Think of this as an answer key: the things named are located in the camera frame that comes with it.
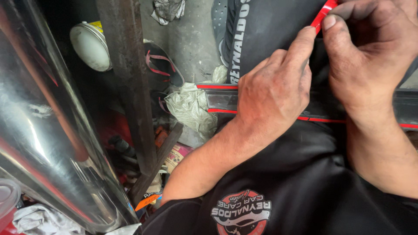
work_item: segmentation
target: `plastic container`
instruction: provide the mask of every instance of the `plastic container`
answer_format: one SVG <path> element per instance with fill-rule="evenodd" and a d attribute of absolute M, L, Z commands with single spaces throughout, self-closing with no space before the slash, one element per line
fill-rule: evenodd
<path fill-rule="evenodd" d="M 9 179 L 0 179 L 0 232 L 13 221 L 20 187 Z"/>
<path fill-rule="evenodd" d="M 70 30 L 70 40 L 77 55 L 90 68 L 105 72 L 112 69 L 109 50 L 100 21 L 75 25 Z"/>

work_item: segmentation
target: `reflective metal surface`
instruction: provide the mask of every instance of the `reflective metal surface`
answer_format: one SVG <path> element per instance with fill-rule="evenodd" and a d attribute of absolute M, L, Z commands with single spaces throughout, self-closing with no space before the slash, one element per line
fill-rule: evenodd
<path fill-rule="evenodd" d="M 0 1 L 0 170 L 91 233 L 138 222 L 36 3 Z"/>

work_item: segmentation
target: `cloth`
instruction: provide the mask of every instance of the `cloth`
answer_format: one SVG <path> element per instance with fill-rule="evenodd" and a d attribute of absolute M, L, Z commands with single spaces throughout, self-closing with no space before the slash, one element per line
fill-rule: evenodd
<path fill-rule="evenodd" d="M 345 126 L 297 120 L 203 201 L 173 200 L 143 235 L 418 234 L 418 200 L 381 192 L 346 164 Z"/>
<path fill-rule="evenodd" d="M 85 230 L 60 212 L 42 204 L 19 209 L 13 225 L 27 235 L 77 235 Z"/>
<path fill-rule="evenodd" d="M 108 232 L 105 235 L 133 235 L 141 224 L 128 225 Z"/>
<path fill-rule="evenodd" d="M 186 0 L 154 0 L 155 10 L 151 14 L 161 25 L 167 25 L 174 19 L 184 16 Z"/>
<path fill-rule="evenodd" d="M 222 57 L 229 64 L 227 83 L 237 83 L 242 75 L 276 49 L 289 49 L 298 32 L 312 23 L 326 1 L 228 0 L 227 30 L 221 45 Z M 312 89 L 327 90 L 329 60 L 322 32 L 315 39 L 309 66 Z M 418 58 L 411 64 L 400 85 L 417 68 Z"/>
<path fill-rule="evenodd" d="M 227 69 L 217 67 L 212 81 L 200 83 L 224 83 Z M 179 91 L 169 94 L 165 98 L 168 110 L 176 119 L 199 133 L 206 142 L 216 130 L 217 117 L 208 113 L 208 103 L 204 91 L 197 89 L 194 83 L 186 82 Z"/>

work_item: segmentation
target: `man's left hand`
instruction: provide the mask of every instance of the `man's left hand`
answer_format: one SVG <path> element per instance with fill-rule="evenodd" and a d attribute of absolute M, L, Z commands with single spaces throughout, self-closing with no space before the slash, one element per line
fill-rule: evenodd
<path fill-rule="evenodd" d="M 314 27 L 303 28 L 288 51 L 276 50 L 241 77 L 232 122 L 253 137 L 258 151 L 290 128 L 309 103 L 315 37 Z"/>

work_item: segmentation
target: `hand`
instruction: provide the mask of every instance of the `hand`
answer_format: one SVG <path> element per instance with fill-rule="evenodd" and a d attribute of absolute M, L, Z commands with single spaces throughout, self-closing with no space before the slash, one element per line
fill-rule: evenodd
<path fill-rule="evenodd" d="M 392 110 L 393 92 L 418 55 L 417 26 L 416 0 L 345 0 L 329 12 L 322 27 L 329 83 L 351 118 Z"/>
<path fill-rule="evenodd" d="M 234 122 L 256 135 L 261 149 L 283 134 L 309 103 L 314 27 L 302 29 L 289 51 L 276 50 L 238 82 Z"/>

